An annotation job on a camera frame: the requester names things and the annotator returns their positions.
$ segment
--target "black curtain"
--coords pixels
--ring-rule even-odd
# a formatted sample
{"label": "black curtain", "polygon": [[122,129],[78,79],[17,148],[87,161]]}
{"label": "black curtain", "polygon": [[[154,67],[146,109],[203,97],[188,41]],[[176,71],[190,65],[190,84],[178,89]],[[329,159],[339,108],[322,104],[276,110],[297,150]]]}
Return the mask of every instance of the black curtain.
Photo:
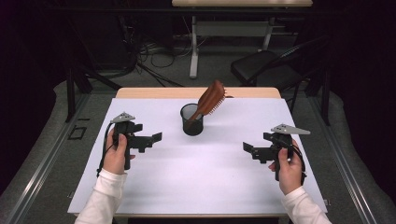
{"label": "black curtain", "polygon": [[0,4],[0,97],[6,124],[1,129],[2,143],[6,143],[0,156],[3,193],[46,125],[56,100],[53,88],[65,81],[70,60],[65,59],[60,47],[64,43],[51,28],[61,28],[58,35],[67,38],[66,25],[48,20],[35,1]]}
{"label": "black curtain", "polygon": [[396,202],[396,5],[385,0],[316,0],[345,16],[308,18],[297,41],[332,37],[331,89],[344,102],[354,147],[376,183]]}

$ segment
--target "human arm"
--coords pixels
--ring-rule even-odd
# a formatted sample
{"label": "human arm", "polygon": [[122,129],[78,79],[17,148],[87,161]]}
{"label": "human arm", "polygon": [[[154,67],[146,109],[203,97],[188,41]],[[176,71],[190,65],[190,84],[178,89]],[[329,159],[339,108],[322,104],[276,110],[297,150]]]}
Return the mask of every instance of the human arm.
{"label": "human arm", "polygon": [[[282,148],[278,158],[279,187],[285,195],[282,204],[293,223],[331,223],[301,185],[302,162],[297,154],[294,152],[293,157],[288,161],[288,150]],[[275,165],[271,164],[269,168],[274,171]]]}
{"label": "human arm", "polygon": [[113,146],[112,130],[107,136],[104,165],[93,192],[75,223],[111,223],[113,215],[120,206],[123,185],[127,174],[124,173],[126,137],[119,136],[118,147]]}

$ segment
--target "table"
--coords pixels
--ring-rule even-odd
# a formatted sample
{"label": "table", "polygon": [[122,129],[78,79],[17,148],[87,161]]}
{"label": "table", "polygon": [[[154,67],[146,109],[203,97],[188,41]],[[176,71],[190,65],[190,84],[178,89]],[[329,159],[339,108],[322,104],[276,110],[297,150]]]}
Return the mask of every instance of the table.
{"label": "table", "polygon": [[[311,0],[173,0],[174,7],[311,7]],[[190,78],[197,78],[198,35],[264,36],[262,50],[268,49],[275,18],[269,21],[197,21],[192,16]]]}
{"label": "table", "polygon": [[[78,214],[96,181],[107,124],[125,111],[143,123],[136,135],[163,132],[163,140],[136,158],[124,188],[118,217],[282,217],[282,193],[267,165],[251,159],[245,141],[269,147],[263,132],[281,122],[294,125],[275,88],[226,88],[220,107],[205,116],[204,131],[187,136],[180,108],[198,101],[206,88],[122,88],[113,99],[92,148],[68,213]],[[292,136],[304,154],[298,135]],[[304,188],[327,212],[309,161]]]}

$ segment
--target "white sleeve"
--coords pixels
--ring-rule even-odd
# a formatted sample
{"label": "white sleeve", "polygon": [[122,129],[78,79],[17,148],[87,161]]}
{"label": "white sleeve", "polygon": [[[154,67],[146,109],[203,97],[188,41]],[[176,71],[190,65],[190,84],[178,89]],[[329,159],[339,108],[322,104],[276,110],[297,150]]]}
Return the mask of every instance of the white sleeve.
{"label": "white sleeve", "polygon": [[114,175],[102,169],[93,192],[75,223],[111,223],[121,203],[126,176],[127,174]]}
{"label": "white sleeve", "polygon": [[331,223],[326,214],[312,200],[303,187],[299,187],[282,199],[290,219],[294,224]]}

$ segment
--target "dark background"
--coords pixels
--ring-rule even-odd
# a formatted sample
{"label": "dark background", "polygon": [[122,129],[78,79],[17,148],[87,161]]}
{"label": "dark background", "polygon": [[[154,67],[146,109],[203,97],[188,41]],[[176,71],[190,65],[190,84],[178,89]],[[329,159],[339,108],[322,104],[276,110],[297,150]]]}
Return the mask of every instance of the dark background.
{"label": "dark background", "polygon": [[[385,0],[315,0],[313,9],[343,11],[345,16],[308,16],[296,43],[319,35],[332,37],[328,71],[331,89],[344,101],[352,142],[377,184],[396,201],[396,6]],[[0,6],[2,193],[40,135],[54,106],[53,88],[76,63],[100,69],[134,68],[139,36],[172,46],[184,33],[181,19],[133,17],[136,29],[125,44],[120,18],[48,15],[46,6],[111,6],[112,1],[3,1]],[[171,0],[122,1],[124,7],[171,7]]]}

